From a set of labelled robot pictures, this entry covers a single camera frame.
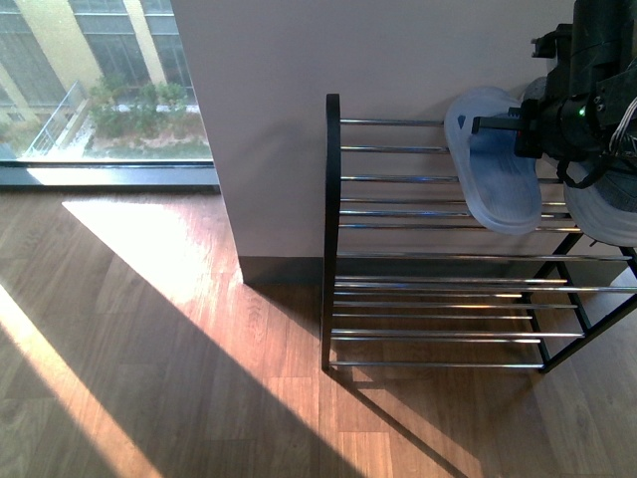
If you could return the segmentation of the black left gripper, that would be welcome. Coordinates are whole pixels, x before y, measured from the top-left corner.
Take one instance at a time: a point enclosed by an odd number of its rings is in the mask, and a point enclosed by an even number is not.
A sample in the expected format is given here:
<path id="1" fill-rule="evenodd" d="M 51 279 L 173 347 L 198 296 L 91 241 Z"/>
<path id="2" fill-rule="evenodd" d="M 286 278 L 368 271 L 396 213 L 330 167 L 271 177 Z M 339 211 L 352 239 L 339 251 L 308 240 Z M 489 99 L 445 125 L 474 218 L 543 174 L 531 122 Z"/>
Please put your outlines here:
<path id="1" fill-rule="evenodd" d="M 539 158 L 546 154 L 554 159 L 584 160 L 591 154 L 613 152 L 620 158 L 636 157 L 635 114 L 619 144 L 610 146 L 611 136 L 636 99 L 634 74 L 603 80 L 591 92 L 574 97 L 567 92 L 549 94 L 546 83 L 545 77 L 531 82 L 521 96 L 521 108 L 473 118 L 472 133 L 481 129 L 519 130 L 514 146 L 518 156 Z"/>

